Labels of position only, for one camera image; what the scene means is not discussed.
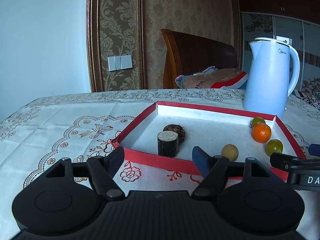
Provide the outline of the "green tomato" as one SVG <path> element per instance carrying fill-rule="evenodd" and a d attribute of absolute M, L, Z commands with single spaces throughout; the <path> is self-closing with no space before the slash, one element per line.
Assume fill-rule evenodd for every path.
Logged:
<path fill-rule="evenodd" d="M 283 143 L 278 139 L 272 139 L 267 143 L 265 150 L 268 156 L 271 156 L 273 153 L 282 153 Z"/>
<path fill-rule="evenodd" d="M 262 118 L 262 117 L 259 117 L 259 116 L 257 116 L 257 117 L 255 117 L 255 118 L 253 118 L 251 121 L 250 121 L 250 124 L 249 124 L 249 126 L 251 127 L 251 128 L 253 128 L 255 125 L 257 125 L 257 124 L 265 124 L 266 122 L 265 122 L 265 120 Z"/>

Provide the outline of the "large orange tangerine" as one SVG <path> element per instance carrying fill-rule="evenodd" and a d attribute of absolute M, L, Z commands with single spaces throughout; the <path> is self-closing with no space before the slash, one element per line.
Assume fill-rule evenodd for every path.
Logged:
<path fill-rule="evenodd" d="M 252 138 L 259 143 L 265 143 L 271 138 L 272 131 L 270 126 L 264 123 L 256 124 L 252 128 Z"/>

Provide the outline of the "white wall switch panel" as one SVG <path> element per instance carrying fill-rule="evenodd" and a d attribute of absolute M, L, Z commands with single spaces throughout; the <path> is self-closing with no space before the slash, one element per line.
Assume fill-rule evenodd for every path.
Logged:
<path fill-rule="evenodd" d="M 107 62 L 109 72 L 133 67 L 131 55 L 111 56 L 107 58 Z"/>

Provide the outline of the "patterned pillow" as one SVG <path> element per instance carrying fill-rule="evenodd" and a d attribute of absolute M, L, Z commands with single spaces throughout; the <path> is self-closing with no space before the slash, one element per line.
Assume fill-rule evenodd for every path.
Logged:
<path fill-rule="evenodd" d="M 180 75 L 175 83 L 178 88 L 245 89 L 248 73 L 238 68 L 217 69 L 214 66 L 193 75 Z"/>

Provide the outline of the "red shallow tray box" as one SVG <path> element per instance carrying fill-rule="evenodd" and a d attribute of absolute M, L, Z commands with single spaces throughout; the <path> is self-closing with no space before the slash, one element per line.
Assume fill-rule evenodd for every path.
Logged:
<path fill-rule="evenodd" d="M 283 143 L 285 154 L 305 158 L 295 138 L 275 115 L 179 102 L 153 103 L 112 140 L 112 145 L 124 148 L 126 160 L 179 173 L 199 174 L 191 156 L 195 146 L 214 156 L 220 155 L 225 145 L 233 144 L 239 150 L 238 162 L 255 157 L 270 167 L 265 145 L 252 138 L 249 125 L 257 116 L 270 126 L 271 138 Z M 185 139 L 176 157 L 161 157 L 157 135 L 166 125 L 172 124 L 183 127 Z"/>

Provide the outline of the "dark sugarcane cylinder piece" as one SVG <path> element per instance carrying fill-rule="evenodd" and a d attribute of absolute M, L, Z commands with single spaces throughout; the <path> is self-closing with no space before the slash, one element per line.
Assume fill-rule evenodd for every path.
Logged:
<path fill-rule="evenodd" d="M 158 155 L 174 158 L 179 151 L 179 137 L 173 131 L 161 131 L 157 134 Z"/>

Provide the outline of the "round dark sugarcane piece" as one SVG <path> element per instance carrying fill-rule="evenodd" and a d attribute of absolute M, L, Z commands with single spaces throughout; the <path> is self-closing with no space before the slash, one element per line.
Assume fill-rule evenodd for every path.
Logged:
<path fill-rule="evenodd" d="M 185 141 L 185 130 L 181 125 L 169 124 L 163 128 L 163 131 L 176 132 L 178 134 L 180 144 Z"/>

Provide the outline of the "white electric kettle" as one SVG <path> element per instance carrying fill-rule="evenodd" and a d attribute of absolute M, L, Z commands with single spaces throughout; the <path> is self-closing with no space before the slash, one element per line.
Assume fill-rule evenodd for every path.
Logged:
<path fill-rule="evenodd" d="M 299 79 L 298 52 L 285 42 L 267 37 L 257 37 L 249 45 L 253 56 L 243 108 L 281 118 Z"/>

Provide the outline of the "floral lace tablecloth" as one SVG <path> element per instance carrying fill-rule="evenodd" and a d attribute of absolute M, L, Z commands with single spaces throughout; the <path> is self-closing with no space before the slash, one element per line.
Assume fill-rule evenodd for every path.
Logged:
<path fill-rule="evenodd" d="M 243 109 L 244 90 L 160 89 L 88 93 L 36 99 L 1 122 L 1 239 L 19 228 L 11 205 L 15 196 L 63 157 L 83 162 L 108 155 L 115 138 L 156 101 Z M 282 122 L 308 155 L 319 144 L 319 108 L 291 95 Z M 129 161 L 116 175 L 129 190 L 193 190 L 201 177 L 163 171 Z M 319 239 L 319 192 L 299 191 L 305 213 L 298 232 Z"/>

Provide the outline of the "wooden bed headboard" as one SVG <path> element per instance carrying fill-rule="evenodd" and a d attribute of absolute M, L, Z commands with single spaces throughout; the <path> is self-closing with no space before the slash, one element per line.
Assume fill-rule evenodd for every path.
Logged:
<path fill-rule="evenodd" d="M 238 68 L 236 51 L 230 44 L 196 35 L 162 29 L 167 46 L 163 88 L 177 88 L 176 77 L 201 72 L 208 67 Z"/>

